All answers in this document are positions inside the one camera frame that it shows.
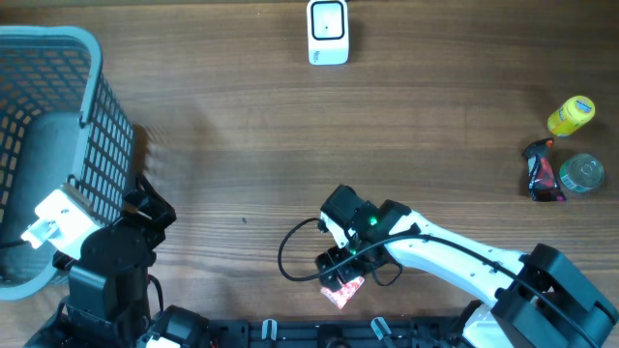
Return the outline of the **black snack bag orange sticker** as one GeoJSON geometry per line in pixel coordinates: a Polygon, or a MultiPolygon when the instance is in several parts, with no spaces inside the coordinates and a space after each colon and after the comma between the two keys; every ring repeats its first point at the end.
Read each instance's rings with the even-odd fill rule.
{"type": "Polygon", "coordinates": [[[553,137],[537,140],[529,144],[522,153],[528,166],[527,188],[534,201],[566,201],[547,157],[553,144],[553,137]]]}

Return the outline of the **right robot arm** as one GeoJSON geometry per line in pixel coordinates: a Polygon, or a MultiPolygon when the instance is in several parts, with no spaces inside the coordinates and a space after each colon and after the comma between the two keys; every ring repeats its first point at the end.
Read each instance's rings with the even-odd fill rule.
{"type": "Polygon", "coordinates": [[[317,257],[321,282],[337,291],[388,261],[437,276],[480,301],[462,336],[474,347],[600,347],[617,308],[558,249],[487,246],[444,229],[393,200],[375,206],[339,186],[318,227],[336,244],[317,257]]]}

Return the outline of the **round metal tin can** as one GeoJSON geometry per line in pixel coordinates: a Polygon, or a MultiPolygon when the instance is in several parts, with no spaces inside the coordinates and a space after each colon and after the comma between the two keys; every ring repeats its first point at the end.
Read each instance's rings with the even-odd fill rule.
{"type": "Polygon", "coordinates": [[[603,183],[604,167],[590,154],[577,154],[561,165],[559,177],[567,189],[584,193],[603,183]]]}

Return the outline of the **yellow plastic jar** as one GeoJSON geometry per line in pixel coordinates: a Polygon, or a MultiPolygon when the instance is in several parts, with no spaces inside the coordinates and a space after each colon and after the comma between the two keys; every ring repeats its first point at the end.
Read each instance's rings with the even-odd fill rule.
{"type": "Polygon", "coordinates": [[[555,136],[569,136],[591,121],[596,113],[594,103],[585,96],[565,101],[547,119],[547,128],[555,136]]]}

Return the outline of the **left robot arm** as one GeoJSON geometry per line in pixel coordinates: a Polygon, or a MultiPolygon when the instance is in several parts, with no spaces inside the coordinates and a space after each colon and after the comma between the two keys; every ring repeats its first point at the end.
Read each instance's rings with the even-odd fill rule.
{"type": "Polygon", "coordinates": [[[64,184],[35,209],[22,234],[38,248],[51,243],[55,269],[68,275],[69,294],[27,341],[29,347],[209,347],[209,321],[187,309],[150,312],[149,273],[175,210],[142,174],[124,197],[132,209],[110,224],[96,221],[90,201],[64,184]]]}

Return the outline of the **red tissue packet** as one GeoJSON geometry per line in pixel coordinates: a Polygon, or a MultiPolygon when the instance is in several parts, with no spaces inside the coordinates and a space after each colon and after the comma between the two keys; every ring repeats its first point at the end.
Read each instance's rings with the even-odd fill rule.
{"type": "Polygon", "coordinates": [[[342,283],[340,290],[332,291],[327,287],[322,287],[320,293],[338,309],[343,309],[355,293],[363,286],[364,282],[365,279],[362,276],[358,276],[347,283],[342,283]]]}

